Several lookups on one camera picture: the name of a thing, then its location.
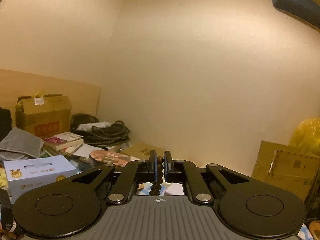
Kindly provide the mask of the flat yellow cardboard box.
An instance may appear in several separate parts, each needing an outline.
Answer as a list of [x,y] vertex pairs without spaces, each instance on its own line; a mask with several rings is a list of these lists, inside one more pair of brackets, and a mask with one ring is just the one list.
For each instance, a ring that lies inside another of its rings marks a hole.
[[158,156],[162,156],[165,151],[162,148],[146,144],[142,141],[129,141],[124,145],[121,145],[121,153],[138,159],[149,159],[149,155],[152,150],[156,151]]

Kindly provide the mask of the top black food bowl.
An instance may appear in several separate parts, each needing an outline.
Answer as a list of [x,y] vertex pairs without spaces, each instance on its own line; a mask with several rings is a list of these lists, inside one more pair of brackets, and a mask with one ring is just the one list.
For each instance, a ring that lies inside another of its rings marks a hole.
[[124,167],[128,162],[138,160],[130,155],[105,150],[92,151],[89,156],[100,163],[113,163],[119,167]]

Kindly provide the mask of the stack of books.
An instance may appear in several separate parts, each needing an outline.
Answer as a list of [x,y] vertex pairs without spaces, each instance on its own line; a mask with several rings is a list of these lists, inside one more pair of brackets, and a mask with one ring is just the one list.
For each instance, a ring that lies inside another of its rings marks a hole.
[[83,143],[82,136],[63,132],[44,139],[43,148],[56,154],[71,156]]

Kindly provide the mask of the cardboard box at right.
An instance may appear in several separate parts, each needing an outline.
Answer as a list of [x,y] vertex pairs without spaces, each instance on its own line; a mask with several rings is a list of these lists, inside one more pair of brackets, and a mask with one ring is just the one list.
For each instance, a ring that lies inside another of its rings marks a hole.
[[305,200],[319,168],[319,157],[298,149],[262,141],[251,177],[277,186]]

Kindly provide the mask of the cardboard box at left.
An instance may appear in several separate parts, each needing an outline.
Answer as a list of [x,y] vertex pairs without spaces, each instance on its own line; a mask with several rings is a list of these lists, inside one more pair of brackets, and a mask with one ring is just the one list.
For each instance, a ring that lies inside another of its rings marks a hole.
[[16,127],[42,139],[70,130],[72,105],[67,96],[20,96],[15,106]]

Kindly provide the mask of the grey folded cloth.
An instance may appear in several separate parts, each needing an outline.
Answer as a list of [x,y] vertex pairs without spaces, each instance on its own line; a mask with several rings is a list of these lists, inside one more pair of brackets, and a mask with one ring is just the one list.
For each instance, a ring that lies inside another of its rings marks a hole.
[[42,146],[41,138],[14,127],[1,141],[1,161],[39,158]]

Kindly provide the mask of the yellow plastic bag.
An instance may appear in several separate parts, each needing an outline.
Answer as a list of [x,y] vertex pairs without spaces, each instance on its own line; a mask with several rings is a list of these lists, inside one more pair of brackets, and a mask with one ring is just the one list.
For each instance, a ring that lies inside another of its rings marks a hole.
[[303,154],[319,156],[319,129],[319,118],[304,120],[294,130],[289,140],[289,146],[299,149]]

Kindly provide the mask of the dark blue cushion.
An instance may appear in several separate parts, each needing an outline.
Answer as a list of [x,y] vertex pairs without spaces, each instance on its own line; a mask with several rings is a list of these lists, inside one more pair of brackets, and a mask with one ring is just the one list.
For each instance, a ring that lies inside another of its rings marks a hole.
[[319,5],[312,0],[272,0],[273,7],[319,29]]

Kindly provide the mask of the wooden board against wall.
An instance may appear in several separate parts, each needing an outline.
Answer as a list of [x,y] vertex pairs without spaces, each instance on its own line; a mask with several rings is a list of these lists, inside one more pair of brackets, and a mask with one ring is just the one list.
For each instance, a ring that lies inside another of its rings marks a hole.
[[15,105],[19,96],[41,94],[63,94],[69,97],[72,114],[87,113],[95,116],[100,95],[98,86],[47,77],[42,75],[2,69],[0,73],[1,107],[11,113],[15,126]]

